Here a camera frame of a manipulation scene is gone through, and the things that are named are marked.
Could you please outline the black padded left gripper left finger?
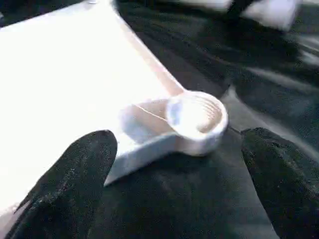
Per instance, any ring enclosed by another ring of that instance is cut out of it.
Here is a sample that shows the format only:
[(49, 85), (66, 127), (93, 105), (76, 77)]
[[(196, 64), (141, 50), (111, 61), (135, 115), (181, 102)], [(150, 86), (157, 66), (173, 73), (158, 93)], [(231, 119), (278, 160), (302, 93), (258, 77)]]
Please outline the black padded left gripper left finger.
[(4, 238), (87, 238), (116, 154), (110, 130), (75, 140), (21, 201)]

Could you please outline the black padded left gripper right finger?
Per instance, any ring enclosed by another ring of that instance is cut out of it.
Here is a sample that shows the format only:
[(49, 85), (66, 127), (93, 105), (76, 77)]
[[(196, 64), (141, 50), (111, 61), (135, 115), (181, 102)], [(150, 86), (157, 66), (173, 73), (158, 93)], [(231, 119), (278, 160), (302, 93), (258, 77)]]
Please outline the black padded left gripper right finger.
[(281, 239), (319, 237), (319, 164), (268, 129), (241, 131), (241, 152), (255, 190)]

